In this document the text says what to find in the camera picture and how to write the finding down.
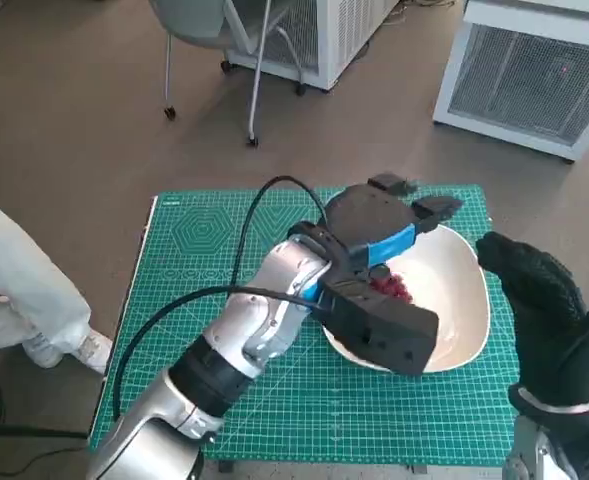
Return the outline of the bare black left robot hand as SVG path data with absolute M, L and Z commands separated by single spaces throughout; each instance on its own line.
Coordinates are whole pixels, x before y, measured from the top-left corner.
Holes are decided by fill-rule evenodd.
M 458 198 L 438 195 L 405 203 L 416 190 L 394 174 L 376 175 L 334 195 L 318 225 L 342 245 L 352 270 L 375 267 L 410 249 L 419 235 L 435 230 L 463 206 Z

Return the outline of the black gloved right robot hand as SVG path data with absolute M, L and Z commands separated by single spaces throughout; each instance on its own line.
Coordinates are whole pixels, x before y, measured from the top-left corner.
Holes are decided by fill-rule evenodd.
M 513 312 L 519 386 L 551 407 L 589 404 L 589 308 L 571 272 L 550 253 L 497 232 L 476 248 Z

